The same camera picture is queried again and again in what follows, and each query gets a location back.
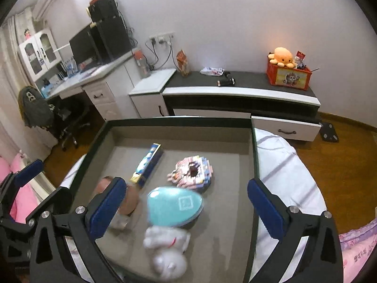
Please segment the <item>blue gold slim box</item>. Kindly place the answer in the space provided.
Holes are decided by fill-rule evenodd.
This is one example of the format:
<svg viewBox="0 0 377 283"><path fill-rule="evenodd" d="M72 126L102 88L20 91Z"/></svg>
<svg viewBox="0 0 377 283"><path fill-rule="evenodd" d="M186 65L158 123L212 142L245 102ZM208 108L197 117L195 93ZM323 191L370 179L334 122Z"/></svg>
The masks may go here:
<svg viewBox="0 0 377 283"><path fill-rule="evenodd" d="M130 181L133 184L137 185L139 188L143 188L148 178L152 174L156 164L158 164L163 152L164 151L162 149L161 144L153 143L148 153L143 157L143 159L138 164Z"/></svg>

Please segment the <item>rose gold white box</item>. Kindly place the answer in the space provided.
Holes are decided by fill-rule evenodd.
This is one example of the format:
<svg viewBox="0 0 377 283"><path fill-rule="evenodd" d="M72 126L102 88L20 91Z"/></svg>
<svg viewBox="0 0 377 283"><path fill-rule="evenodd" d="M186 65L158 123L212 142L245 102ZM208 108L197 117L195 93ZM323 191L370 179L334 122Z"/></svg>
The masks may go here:
<svg viewBox="0 0 377 283"><path fill-rule="evenodd" d="M121 202L116 214L110 222L110 228L117 230L125 230L131 226L132 213L135 211L139 203L139 191L130 182L126 182L127 188L125 198Z"/></svg>

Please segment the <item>round table striped cloth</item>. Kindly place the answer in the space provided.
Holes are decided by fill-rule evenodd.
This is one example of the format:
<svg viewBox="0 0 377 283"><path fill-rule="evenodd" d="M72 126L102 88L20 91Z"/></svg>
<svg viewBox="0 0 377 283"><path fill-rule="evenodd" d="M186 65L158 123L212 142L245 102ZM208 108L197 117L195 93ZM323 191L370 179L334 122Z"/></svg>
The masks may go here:
<svg viewBox="0 0 377 283"><path fill-rule="evenodd" d="M280 135L254 129L261 181L286 206L297 206L303 213L320 215L327 207L317 183L298 156L296 149ZM83 162L84 154L70 169L60 186L70 188ZM290 279L298 266L309 237L302 237L298 248L280 282ZM260 270L277 245L261 219L258 222L256 253L250 279Z"/></svg>

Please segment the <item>black office chair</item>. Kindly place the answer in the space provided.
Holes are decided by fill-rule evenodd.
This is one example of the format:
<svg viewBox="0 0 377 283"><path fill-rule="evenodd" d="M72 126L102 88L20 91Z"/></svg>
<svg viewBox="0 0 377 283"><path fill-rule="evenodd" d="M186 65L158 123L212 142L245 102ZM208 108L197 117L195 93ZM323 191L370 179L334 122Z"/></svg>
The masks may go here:
<svg viewBox="0 0 377 283"><path fill-rule="evenodd" d="M61 142L63 151L66 151L69 139L77 148L77 133L91 125L88 121L89 105L80 98L47 100L35 87L26 86L19 92L18 105L25 126L48 131Z"/></svg>

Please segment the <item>teal oval case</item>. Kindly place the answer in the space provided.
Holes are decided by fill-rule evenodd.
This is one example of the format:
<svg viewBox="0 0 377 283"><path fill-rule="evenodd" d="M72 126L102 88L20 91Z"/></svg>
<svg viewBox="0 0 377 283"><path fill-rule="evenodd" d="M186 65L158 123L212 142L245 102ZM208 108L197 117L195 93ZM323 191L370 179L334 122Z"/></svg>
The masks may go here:
<svg viewBox="0 0 377 283"><path fill-rule="evenodd" d="M203 210L203 198L197 192L178 187L157 187L146 199L148 222L163 227L183 227Z"/></svg>

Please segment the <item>white plush toy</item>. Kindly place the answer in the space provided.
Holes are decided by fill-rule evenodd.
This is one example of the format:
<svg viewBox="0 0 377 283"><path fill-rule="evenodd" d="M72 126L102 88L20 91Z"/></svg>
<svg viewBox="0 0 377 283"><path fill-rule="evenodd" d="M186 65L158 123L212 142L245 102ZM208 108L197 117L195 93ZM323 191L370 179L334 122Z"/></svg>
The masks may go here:
<svg viewBox="0 0 377 283"><path fill-rule="evenodd" d="M176 227L153 225L146 229L143 246L152 253L153 271L162 282L181 278L188 268L184 256L189 247L191 234Z"/></svg>

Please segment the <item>black shallow tray box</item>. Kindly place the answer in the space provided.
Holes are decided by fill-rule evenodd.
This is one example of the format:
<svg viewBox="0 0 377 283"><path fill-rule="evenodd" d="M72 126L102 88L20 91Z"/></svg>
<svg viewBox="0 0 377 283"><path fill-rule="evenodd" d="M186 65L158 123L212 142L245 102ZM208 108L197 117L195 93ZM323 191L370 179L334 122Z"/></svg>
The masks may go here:
<svg viewBox="0 0 377 283"><path fill-rule="evenodd" d="M256 246L257 215L247 184L258 174L251 120L172 117L110 121L96 136L70 190L74 206L85 206L105 176L130 181L162 154L143 187L127 226L108 228L97 240L122 282L161 282L144 246L153 226L180 227L190 234L181 256L180 282L247 282Z"/></svg>

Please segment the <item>black floor scale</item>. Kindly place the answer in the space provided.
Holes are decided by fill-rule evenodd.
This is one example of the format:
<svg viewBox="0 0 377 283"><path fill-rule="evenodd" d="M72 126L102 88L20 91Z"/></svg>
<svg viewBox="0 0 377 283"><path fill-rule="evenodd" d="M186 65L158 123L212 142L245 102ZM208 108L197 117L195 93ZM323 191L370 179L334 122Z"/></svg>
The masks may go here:
<svg viewBox="0 0 377 283"><path fill-rule="evenodd" d="M321 128L320 128L320 135L321 138L326 142L338 142L339 137L336 133L336 130L333 126L333 124L328 122L320 122Z"/></svg>

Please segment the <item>low black white cabinet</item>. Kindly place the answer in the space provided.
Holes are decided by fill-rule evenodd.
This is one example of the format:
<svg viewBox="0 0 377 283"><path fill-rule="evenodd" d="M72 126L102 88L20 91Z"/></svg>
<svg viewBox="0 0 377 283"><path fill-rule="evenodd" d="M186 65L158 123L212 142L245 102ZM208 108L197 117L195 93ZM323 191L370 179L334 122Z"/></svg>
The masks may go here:
<svg viewBox="0 0 377 283"><path fill-rule="evenodd" d="M175 74L162 92L171 115L251 119L258 129L285 139L313 141L321 129L320 101L311 89L273 86L264 73L231 72L234 86L218 77Z"/></svg>

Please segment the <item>white glass door cabinet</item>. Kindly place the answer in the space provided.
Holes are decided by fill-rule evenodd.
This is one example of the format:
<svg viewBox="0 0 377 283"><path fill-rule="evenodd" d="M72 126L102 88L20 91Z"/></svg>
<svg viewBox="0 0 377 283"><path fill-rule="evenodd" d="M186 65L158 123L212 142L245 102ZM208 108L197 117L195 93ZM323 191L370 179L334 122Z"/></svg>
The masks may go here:
<svg viewBox="0 0 377 283"><path fill-rule="evenodd" d="M50 29L30 36L19 45L19 53L25 71L34 83L62 61Z"/></svg>

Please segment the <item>white desk with drawers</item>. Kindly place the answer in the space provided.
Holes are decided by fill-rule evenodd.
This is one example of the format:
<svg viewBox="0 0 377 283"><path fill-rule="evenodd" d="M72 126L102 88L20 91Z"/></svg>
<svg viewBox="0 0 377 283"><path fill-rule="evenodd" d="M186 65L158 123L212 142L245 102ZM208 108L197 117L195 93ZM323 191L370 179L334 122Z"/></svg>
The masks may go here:
<svg viewBox="0 0 377 283"><path fill-rule="evenodd" d="M130 51L111 63L70 77L47 98L64 99L85 92L105 121L136 119L140 114L130 92L140 81L141 74Z"/></svg>

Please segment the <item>white small side cabinet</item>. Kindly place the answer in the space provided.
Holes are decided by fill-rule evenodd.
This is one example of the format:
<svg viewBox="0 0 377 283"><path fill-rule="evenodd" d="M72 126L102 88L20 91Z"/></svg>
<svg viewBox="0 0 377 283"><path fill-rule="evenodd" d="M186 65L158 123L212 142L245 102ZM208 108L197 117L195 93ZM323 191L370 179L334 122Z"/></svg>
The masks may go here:
<svg viewBox="0 0 377 283"><path fill-rule="evenodd" d="M175 69L153 71L149 77L142 79L129 93L141 118L169 115L162 92L175 72Z"/></svg>

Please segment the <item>black computer monitor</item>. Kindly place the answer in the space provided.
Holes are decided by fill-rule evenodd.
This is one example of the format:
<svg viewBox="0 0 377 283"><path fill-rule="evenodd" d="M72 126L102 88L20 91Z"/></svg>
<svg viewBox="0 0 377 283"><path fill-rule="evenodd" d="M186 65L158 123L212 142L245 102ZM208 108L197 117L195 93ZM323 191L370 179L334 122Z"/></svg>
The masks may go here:
<svg viewBox="0 0 377 283"><path fill-rule="evenodd" d="M86 61L90 61L89 64L99 64L98 54L94 47L90 26L86 26L79 31L70 39L69 44L74 60L78 65L83 64Z"/></svg>

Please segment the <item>red storage crate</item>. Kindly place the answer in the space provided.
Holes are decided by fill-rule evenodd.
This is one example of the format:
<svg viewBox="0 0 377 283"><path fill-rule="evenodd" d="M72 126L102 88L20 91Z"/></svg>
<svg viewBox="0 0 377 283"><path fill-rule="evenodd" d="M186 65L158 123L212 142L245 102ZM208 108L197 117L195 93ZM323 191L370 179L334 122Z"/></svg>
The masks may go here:
<svg viewBox="0 0 377 283"><path fill-rule="evenodd" d="M307 91L312 75L310 69L305 67L303 70L297 68L279 67L267 62L266 74L269 83L273 86L291 87Z"/></svg>

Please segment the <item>black flashlight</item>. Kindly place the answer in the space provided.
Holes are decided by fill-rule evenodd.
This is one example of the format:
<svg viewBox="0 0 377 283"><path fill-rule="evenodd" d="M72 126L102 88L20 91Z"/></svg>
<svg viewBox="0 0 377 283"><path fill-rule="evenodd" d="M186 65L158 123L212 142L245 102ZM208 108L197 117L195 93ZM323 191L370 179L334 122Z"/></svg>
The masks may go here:
<svg viewBox="0 0 377 283"><path fill-rule="evenodd" d="M230 86L235 85L236 80L234 79L234 77L231 75L230 72L224 71L223 76L224 76L223 78L217 81L218 87L230 87Z"/></svg>

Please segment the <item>plastic bottle orange cap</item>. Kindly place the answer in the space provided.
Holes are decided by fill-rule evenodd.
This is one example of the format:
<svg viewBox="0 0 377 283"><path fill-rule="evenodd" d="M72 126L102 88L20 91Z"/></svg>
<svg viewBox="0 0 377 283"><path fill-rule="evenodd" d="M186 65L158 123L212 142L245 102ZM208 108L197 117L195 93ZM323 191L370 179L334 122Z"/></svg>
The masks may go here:
<svg viewBox="0 0 377 283"><path fill-rule="evenodd" d="M147 78L151 75L150 73L150 67L147 63L147 60L142 52L141 49L137 49L134 51L134 59L137 63L137 66L139 68L139 72L141 74L142 78Z"/></svg>

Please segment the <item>black computer tower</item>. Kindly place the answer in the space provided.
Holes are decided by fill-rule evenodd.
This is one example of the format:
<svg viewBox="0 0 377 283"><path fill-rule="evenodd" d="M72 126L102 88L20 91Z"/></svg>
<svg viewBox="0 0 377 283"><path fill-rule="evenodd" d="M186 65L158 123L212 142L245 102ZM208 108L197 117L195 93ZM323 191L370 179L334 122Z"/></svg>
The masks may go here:
<svg viewBox="0 0 377 283"><path fill-rule="evenodd" d="M121 17L97 22L91 28L91 35L102 63L110 63L132 49Z"/></svg>

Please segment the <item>orange octopus plush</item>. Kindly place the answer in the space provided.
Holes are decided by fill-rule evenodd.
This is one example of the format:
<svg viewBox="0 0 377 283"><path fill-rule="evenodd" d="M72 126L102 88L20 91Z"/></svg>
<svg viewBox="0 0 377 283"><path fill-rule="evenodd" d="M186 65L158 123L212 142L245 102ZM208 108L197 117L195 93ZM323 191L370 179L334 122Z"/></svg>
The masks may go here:
<svg viewBox="0 0 377 283"><path fill-rule="evenodd" d="M277 65L281 68L293 69L296 67L292 53L284 47L277 47L273 53L268 55L268 60L272 65Z"/></svg>

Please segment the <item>white packet on cabinet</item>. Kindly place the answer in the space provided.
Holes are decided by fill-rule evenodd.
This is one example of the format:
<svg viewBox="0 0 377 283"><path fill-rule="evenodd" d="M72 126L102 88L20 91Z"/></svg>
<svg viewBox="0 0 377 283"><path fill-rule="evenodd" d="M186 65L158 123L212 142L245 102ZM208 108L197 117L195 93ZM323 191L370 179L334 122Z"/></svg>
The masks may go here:
<svg viewBox="0 0 377 283"><path fill-rule="evenodd" d="M213 67L204 67L203 69L200 70L199 72L202 75L205 76L214 76L214 77L220 77L224 73L223 68L213 68Z"/></svg>

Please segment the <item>small snack bag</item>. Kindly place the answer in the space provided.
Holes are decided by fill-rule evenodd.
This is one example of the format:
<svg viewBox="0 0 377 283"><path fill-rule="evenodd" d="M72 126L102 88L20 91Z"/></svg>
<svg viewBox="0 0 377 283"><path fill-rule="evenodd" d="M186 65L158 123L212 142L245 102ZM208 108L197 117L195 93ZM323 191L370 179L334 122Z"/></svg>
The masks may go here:
<svg viewBox="0 0 377 283"><path fill-rule="evenodd" d="M180 74L182 74L184 77L188 76L190 74L189 61L183 50L178 52L176 55L176 60Z"/></svg>

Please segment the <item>black speaker on tower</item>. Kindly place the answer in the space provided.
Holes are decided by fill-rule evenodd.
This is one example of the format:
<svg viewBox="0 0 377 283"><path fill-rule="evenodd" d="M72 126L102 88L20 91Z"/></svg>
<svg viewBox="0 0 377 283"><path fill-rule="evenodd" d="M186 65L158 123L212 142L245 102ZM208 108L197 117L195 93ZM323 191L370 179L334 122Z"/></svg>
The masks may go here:
<svg viewBox="0 0 377 283"><path fill-rule="evenodd" d="M88 10L93 22L119 16L115 0L97 0L89 6Z"/></svg>

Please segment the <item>wall power strip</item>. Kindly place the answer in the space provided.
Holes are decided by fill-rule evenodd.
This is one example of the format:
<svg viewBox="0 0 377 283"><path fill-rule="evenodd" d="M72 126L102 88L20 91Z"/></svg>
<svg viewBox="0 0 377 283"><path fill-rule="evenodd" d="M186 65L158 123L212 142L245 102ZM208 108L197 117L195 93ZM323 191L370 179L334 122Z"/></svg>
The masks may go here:
<svg viewBox="0 0 377 283"><path fill-rule="evenodd" d="M175 34L174 32L160 33L153 36L150 36L149 39L152 43L171 43Z"/></svg>

